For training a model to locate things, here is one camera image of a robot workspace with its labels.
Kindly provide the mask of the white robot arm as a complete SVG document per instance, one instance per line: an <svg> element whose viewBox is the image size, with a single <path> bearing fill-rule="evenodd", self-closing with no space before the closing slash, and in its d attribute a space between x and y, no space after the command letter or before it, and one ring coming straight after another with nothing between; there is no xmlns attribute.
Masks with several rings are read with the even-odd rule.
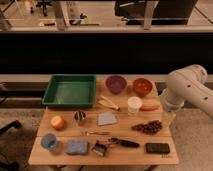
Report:
<svg viewBox="0 0 213 171"><path fill-rule="evenodd" d="M170 72L159 96L163 110L179 111L188 101L213 121L213 90L204 85L207 77L206 69L197 64Z"/></svg>

